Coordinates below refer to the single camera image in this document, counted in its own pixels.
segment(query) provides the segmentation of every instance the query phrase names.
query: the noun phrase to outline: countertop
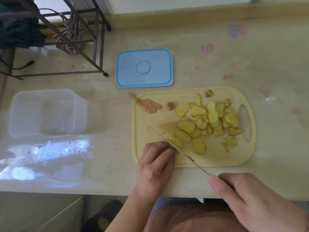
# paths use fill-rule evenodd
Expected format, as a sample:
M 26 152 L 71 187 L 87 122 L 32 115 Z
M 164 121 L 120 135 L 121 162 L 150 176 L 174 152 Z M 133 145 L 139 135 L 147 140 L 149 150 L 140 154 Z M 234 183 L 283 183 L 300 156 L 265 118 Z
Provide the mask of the countertop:
M 136 174 L 128 93 L 226 85 L 239 89 L 251 104 L 257 145 L 245 164 L 207 171 L 251 172 L 288 199 L 309 200 L 307 26 L 308 19 L 295 18 L 115 30 L 105 35 L 103 69 L 109 78 L 99 73 L 8 78 L 0 111 L 0 190 L 128 195 Z M 161 47 L 173 54 L 171 86 L 116 85 L 115 58 L 121 50 Z M 84 50 L 91 55 L 90 44 Z M 18 49 L 14 66 L 32 59 L 35 65 L 17 73 L 93 69 L 79 55 L 53 48 Z M 84 134 L 36 140 L 7 135 L 15 93 L 58 88 L 87 100 Z M 174 169 L 163 195 L 217 197 L 198 168 Z

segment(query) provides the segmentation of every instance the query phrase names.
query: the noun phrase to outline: cutting board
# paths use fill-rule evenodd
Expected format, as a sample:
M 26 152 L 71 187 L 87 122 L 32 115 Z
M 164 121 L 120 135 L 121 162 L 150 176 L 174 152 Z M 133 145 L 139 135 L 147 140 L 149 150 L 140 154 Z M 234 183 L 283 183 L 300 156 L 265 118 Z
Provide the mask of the cutting board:
M 214 95 L 207 98 L 205 96 L 206 89 L 211 89 Z M 195 102 L 195 93 L 199 93 L 202 96 L 202 105 L 206 105 L 209 100 L 213 100 L 216 103 L 224 102 L 226 98 L 229 98 L 232 101 L 230 108 L 237 112 L 239 111 L 240 106 L 244 105 L 249 113 L 250 122 L 249 125 L 241 128 L 250 128 L 252 130 L 252 136 L 249 142 L 244 139 L 242 134 L 236 136 L 239 146 L 235 147 L 230 152 L 226 152 L 225 147 L 222 144 L 222 139 L 228 136 L 227 131 L 220 137 L 215 137 L 213 135 L 201 135 L 199 138 L 205 143 L 207 148 L 207 151 L 204 154 L 195 153 L 191 142 L 185 143 L 185 147 L 182 151 L 192 157 L 195 162 L 202 167 L 237 166 L 250 159 L 253 154 L 257 138 L 257 128 L 251 106 L 239 90 L 228 86 L 220 86 L 151 91 L 137 95 L 137 97 L 143 100 L 151 99 L 154 102 L 161 104 L 163 108 L 162 110 L 158 110 L 155 114 L 148 114 L 134 102 L 132 103 L 132 152 L 136 162 L 139 160 L 141 152 L 147 143 L 163 140 L 158 134 L 153 132 L 153 130 L 149 129 L 148 126 L 142 121 L 144 120 L 147 122 L 151 127 L 160 132 L 166 138 L 173 136 L 175 131 L 180 130 L 180 128 L 177 127 L 178 122 L 187 121 L 189 118 L 186 116 L 179 117 L 175 110 L 167 110 L 166 104 L 168 102 L 173 102 L 177 107 L 186 102 Z M 180 153 L 177 153 L 175 167 L 195 167 L 195 165 L 186 157 L 182 156 Z

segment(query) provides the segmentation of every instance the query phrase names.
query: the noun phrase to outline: clear plastic container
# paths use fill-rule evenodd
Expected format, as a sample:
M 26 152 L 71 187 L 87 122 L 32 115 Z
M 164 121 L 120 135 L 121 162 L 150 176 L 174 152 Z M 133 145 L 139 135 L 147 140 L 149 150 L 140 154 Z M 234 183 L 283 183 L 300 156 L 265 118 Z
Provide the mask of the clear plastic container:
M 87 124 L 87 101 L 70 89 L 22 91 L 13 97 L 8 133 L 20 137 L 81 134 Z

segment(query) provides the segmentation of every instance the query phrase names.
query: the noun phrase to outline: knife blade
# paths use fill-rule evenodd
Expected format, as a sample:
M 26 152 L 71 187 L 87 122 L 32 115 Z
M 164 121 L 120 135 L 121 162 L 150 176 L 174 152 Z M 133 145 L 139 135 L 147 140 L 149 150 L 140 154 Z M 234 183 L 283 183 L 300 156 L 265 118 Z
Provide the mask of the knife blade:
M 153 129 L 149 124 L 147 124 L 145 121 L 143 121 L 149 128 L 151 128 L 155 133 L 157 133 L 161 138 L 163 138 L 166 142 L 171 144 L 177 151 L 179 151 L 184 157 L 186 157 L 188 160 L 190 160 L 193 164 L 195 164 L 197 167 L 199 167 L 203 172 L 207 173 L 202 167 L 200 167 L 197 163 L 195 163 L 194 159 L 192 159 L 190 156 L 183 153 L 181 150 L 179 150 L 175 145 L 173 145 L 167 138 L 165 138 L 163 135 L 161 135 L 159 132 L 157 132 L 155 129 Z

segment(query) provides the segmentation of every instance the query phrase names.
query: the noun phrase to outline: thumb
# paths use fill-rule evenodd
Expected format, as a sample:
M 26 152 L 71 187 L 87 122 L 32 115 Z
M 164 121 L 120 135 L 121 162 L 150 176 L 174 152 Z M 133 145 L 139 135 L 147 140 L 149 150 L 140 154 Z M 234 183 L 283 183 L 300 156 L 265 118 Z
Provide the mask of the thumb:
M 215 175 L 209 175 L 207 181 L 213 190 L 230 206 L 233 212 L 245 205 L 244 201 L 237 193 L 222 179 Z

